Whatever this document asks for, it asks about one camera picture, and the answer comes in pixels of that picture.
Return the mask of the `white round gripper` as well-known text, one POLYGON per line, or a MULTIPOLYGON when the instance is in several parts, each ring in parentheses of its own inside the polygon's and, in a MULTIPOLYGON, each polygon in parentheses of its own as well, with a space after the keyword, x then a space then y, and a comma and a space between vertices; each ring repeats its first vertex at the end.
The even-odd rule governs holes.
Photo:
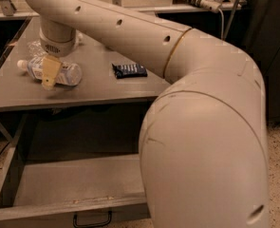
POLYGON ((40 42, 42 49, 49 54, 43 58, 42 86, 46 90, 51 90, 62 68, 62 62, 57 57, 65 57, 73 50, 76 44, 76 30, 73 29, 69 33, 65 42, 51 39, 40 30, 40 42))

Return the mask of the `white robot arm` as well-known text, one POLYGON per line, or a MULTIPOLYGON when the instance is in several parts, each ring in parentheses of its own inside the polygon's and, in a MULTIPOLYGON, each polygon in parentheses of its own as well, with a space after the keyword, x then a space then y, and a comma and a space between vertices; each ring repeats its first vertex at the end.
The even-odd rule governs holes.
POLYGON ((154 228, 271 228, 266 92, 246 52, 99 0, 26 2, 48 53, 66 56, 82 32, 167 81, 139 137, 154 228))

